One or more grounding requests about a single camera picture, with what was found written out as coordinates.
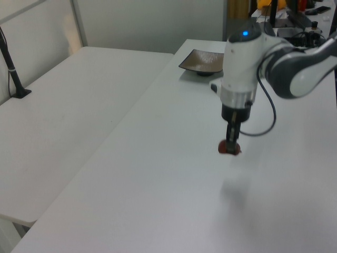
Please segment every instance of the white tabletop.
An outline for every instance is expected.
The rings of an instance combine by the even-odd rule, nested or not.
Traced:
[[[298,100],[267,87],[275,129],[219,154],[226,122],[210,78],[178,65],[224,47],[187,40],[13,253],[337,252],[333,75]],[[242,130],[271,122],[259,89]]]
[[[0,106],[0,217],[31,226],[171,54],[84,47]]]

